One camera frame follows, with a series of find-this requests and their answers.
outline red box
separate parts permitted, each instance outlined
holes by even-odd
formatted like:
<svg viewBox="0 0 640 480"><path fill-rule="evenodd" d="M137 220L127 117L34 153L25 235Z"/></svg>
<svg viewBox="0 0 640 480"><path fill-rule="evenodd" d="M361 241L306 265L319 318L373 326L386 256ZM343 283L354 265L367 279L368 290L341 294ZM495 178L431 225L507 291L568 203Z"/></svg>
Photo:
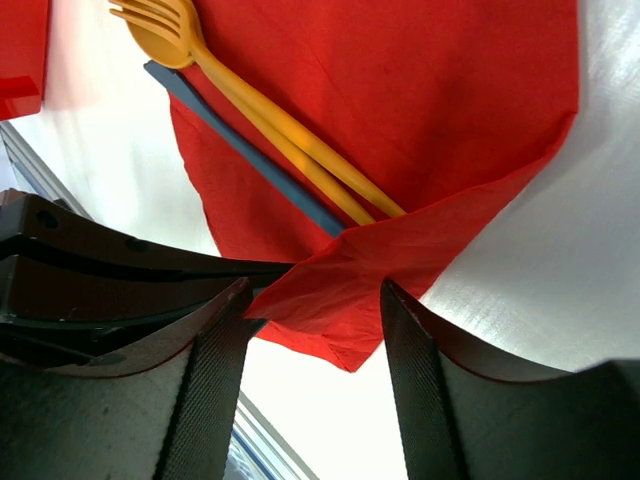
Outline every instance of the red box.
<svg viewBox="0 0 640 480"><path fill-rule="evenodd" d="M0 120L40 111L50 0L0 0Z"/></svg>

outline red cloth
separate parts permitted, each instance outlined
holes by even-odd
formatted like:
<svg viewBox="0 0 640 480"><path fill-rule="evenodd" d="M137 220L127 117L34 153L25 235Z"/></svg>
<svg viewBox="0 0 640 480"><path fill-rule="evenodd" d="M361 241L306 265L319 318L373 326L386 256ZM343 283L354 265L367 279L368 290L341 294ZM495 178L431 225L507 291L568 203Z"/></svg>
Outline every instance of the red cloth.
<svg viewBox="0 0 640 480"><path fill-rule="evenodd" d="M261 337L353 371L382 339L382 279L425 292L561 146L578 110L576 2L195 4L222 62L412 212L331 241L172 101L180 151L221 253L300 262L254 301L249 314L273 320ZM329 205L198 67L185 73Z"/></svg>

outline table surface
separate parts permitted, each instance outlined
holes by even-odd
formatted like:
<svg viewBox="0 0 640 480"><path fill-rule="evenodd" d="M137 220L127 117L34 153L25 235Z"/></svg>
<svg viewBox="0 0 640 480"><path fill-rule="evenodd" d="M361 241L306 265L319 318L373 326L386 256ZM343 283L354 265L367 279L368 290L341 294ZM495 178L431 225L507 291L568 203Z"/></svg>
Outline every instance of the table surface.
<svg viewBox="0 0 640 480"><path fill-rule="evenodd" d="M640 3L579 4L569 139L423 297L495 345L570 370L640 356ZM216 254L167 95L107 11L53 2L45 108L13 125L98 222ZM406 478L384 347L347 374L253 340L242 389L320 478Z"/></svg>

